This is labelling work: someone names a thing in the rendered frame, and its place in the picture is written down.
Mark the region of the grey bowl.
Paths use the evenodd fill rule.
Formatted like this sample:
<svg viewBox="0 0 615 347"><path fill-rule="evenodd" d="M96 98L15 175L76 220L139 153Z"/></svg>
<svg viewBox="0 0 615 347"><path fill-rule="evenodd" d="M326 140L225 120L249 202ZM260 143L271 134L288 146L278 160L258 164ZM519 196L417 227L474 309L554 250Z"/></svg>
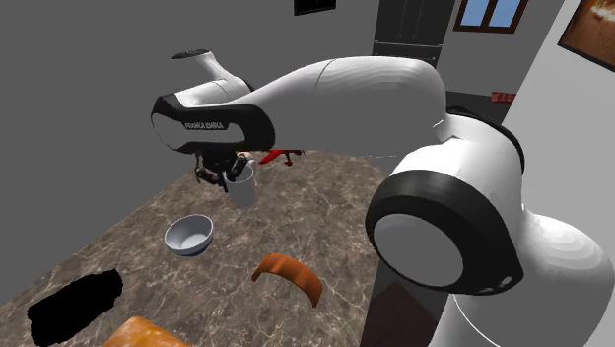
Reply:
<svg viewBox="0 0 615 347"><path fill-rule="evenodd" d="M203 252L214 238L212 220L202 214L191 214L174 221L166 230L165 244L169 251L181 256Z"/></svg>

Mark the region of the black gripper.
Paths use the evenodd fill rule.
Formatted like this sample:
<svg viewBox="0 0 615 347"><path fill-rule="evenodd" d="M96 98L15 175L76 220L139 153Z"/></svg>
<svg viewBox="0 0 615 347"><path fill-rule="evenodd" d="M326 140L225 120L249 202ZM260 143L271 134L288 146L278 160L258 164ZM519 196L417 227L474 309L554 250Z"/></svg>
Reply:
<svg viewBox="0 0 615 347"><path fill-rule="evenodd" d="M218 185L227 191L223 173L229 177L229 181L235 182L242 174L243 169L249 162L245 154L229 151L205 151L198 150L195 153L196 167L195 178L198 183L202 181Z"/></svg>

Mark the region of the black framed wall picture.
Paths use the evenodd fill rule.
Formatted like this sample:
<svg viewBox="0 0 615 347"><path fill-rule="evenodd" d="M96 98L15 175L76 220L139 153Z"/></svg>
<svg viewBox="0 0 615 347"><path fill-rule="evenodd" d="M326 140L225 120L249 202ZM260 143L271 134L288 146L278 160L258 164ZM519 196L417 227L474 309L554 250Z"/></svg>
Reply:
<svg viewBox="0 0 615 347"><path fill-rule="evenodd" d="M302 16L334 10L337 0L294 0L294 15Z"/></svg>

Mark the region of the brown framed window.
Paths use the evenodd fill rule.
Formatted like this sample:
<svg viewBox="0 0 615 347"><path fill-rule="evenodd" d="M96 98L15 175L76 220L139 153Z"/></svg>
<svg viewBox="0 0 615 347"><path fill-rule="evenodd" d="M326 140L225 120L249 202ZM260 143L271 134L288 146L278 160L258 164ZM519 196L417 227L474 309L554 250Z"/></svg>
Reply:
<svg viewBox="0 0 615 347"><path fill-rule="evenodd" d="M456 32L514 34L529 0L461 0Z"/></svg>

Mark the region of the brown framed wall picture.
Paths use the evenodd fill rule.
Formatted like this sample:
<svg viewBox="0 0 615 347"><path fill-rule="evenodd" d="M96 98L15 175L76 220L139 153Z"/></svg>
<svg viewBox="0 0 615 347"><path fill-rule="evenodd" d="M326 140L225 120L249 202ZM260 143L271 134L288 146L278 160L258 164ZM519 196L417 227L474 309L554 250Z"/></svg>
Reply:
<svg viewBox="0 0 615 347"><path fill-rule="evenodd" d="M581 0L558 45L615 73L615 0Z"/></svg>

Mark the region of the dark red robot stand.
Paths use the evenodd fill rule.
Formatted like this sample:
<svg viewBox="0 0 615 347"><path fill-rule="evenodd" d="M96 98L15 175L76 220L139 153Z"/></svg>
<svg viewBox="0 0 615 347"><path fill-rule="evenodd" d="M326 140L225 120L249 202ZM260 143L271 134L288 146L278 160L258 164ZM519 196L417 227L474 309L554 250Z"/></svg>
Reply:
<svg viewBox="0 0 615 347"><path fill-rule="evenodd" d="M365 347L428 347L437 321L398 282L378 294L370 306Z"/></svg>

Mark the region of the red toy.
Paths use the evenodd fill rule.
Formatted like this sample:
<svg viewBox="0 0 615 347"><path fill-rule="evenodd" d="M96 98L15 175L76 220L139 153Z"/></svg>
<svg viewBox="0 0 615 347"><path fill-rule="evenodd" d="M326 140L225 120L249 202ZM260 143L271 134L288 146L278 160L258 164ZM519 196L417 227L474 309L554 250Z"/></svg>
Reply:
<svg viewBox="0 0 615 347"><path fill-rule="evenodd" d="M305 151L304 150L269 150L268 154L259 161L259 164L265 165L265 164L268 164L274 161L280 156L284 156L286 158L286 161L284 162L284 164L288 167L291 167L293 165L293 161L290 157L291 154L301 156L305 154Z"/></svg>

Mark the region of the orange bread loaf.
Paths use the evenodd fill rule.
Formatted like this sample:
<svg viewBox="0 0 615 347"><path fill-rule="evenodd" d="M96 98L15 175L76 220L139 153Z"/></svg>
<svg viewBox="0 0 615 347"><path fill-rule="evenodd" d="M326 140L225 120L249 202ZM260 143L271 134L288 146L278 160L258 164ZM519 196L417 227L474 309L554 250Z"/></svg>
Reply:
<svg viewBox="0 0 615 347"><path fill-rule="evenodd" d="M101 347L193 347L151 321L132 316Z"/></svg>

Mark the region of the white mug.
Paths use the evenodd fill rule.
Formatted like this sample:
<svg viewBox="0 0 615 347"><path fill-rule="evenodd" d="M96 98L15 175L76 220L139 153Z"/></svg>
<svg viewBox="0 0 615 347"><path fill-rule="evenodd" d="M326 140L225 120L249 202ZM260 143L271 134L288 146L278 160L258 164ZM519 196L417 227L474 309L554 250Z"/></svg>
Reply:
<svg viewBox="0 0 615 347"><path fill-rule="evenodd" d="M228 179L227 174L223 173L224 182L231 200L238 207L246 207L253 204L256 199L256 179L254 160L247 162L241 174L234 181Z"/></svg>

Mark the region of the orange curved piece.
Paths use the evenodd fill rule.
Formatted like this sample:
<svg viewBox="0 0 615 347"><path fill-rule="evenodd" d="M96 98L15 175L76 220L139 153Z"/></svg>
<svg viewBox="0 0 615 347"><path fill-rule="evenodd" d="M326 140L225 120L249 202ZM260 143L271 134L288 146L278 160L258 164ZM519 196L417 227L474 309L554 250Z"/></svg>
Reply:
<svg viewBox="0 0 615 347"><path fill-rule="evenodd" d="M251 275L256 282L262 273L278 275L299 287L310 300L315 309L323 292L323 286L317 275L305 264L284 254L265 255Z"/></svg>

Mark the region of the black tall cabinet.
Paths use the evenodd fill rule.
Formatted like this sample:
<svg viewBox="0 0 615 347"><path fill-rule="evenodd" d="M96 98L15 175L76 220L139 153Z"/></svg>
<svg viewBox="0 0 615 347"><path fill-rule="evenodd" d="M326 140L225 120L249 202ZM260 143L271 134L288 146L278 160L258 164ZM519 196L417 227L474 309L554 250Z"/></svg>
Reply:
<svg viewBox="0 0 615 347"><path fill-rule="evenodd" d="M455 0L379 0L373 55L437 66Z"/></svg>

